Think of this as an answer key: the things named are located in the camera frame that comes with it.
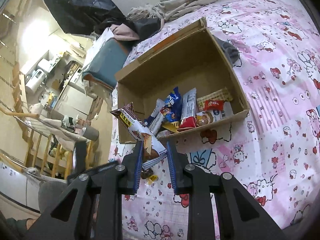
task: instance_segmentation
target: cabinet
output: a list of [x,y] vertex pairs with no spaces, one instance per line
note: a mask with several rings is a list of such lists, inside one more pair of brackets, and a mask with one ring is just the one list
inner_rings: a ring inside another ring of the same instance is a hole
[[83,120],[87,119],[87,115],[78,111],[77,109],[74,109],[72,106],[69,106],[65,102],[58,101],[57,106],[55,107],[55,110],[63,115],[67,115],[68,117],[72,117],[76,119],[77,115]]
[[59,101],[88,115],[90,113],[93,98],[68,85]]

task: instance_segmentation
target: black plastic bag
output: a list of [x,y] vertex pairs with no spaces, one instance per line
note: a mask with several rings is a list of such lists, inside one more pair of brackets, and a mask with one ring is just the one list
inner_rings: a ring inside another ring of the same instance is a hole
[[51,14],[65,33],[90,36],[101,35],[112,24],[125,24],[143,41],[161,26],[160,19],[129,21],[112,0],[44,0]]

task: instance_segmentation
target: pink bedsheet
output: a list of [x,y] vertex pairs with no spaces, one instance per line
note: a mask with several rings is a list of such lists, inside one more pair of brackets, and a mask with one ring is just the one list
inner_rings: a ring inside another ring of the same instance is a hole
[[[216,137],[180,138],[177,150],[206,172],[234,174],[285,228],[308,212],[319,190],[319,33],[298,0],[219,0],[165,24],[126,64],[201,17],[212,34],[239,49],[234,71],[251,110],[243,122],[217,129]],[[113,108],[116,97],[114,90]],[[109,159],[122,160],[132,148],[119,144],[113,118]],[[167,159],[153,170],[157,182],[141,180],[137,195],[123,196],[124,237],[187,239],[189,196],[174,195]]]

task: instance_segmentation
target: snack wrapper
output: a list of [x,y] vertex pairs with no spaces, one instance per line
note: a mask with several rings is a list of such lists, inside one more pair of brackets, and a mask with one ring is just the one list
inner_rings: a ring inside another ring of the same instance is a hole
[[224,104],[223,100],[206,100],[204,102],[204,111],[208,111],[208,110],[222,111],[223,104]]
[[177,129],[179,132],[196,128],[196,91],[196,88],[193,88],[183,95],[181,124]]
[[161,99],[157,99],[156,107],[153,110],[152,114],[144,120],[144,123],[147,127],[149,127],[152,123],[152,121],[156,118],[157,114],[160,112],[161,108],[164,106],[164,101]]
[[180,117],[182,109],[182,100],[178,87],[175,87],[170,95],[164,100],[164,107],[160,112],[166,118],[166,120],[172,123],[175,127],[179,127]]
[[158,134],[156,135],[157,138],[160,138],[160,137],[163,137],[163,136],[166,136],[166,135],[169,135],[169,134],[172,134],[171,131],[169,130],[163,130],[161,132],[158,132]]
[[229,93],[227,88],[220,89],[216,92],[206,95],[204,97],[197,98],[197,103],[199,106],[199,111],[204,110],[204,103],[206,100],[223,100],[223,101],[232,101],[233,97]]
[[148,169],[166,157],[167,150],[149,128],[134,114],[133,103],[111,111],[137,141],[143,141],[143,169]]
[[173,133],[179,133],[177,131],[177,128],[172,124],[172,123],[169,123],[169,122],[164,122],[161,124],[161,127],[173,132]]
[[149,129],[153,135],[156,135],[158,133],[164,119],[164,115],[159,112],[156,118],[152,121],[151,125],[149,126]]
[[197,113],[197,127],[203,126],[209,123],[217,122],[219,120],[222,120],[224,118],[227,118],[229,116],[233,115],[233,111],[231,108],[230,102],[224,102],[223,104],[223,110],[208,110],[208,111],[202,111]]

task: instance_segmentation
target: chocolate bar wrapper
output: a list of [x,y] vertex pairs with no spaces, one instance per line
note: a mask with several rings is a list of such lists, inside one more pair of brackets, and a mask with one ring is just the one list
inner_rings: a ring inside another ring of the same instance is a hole
[[148,169],[166,157],[167,150],[149,128],[134,114],[133,103],[111,111],[137,140],[143,141],[143,168]]
[[224,102],[222,111],[208,110],[197,113],[196,125],[197,127],[203,126],[209,123],[217,122],[231,115],[233,115],[233,111],[230,102]]

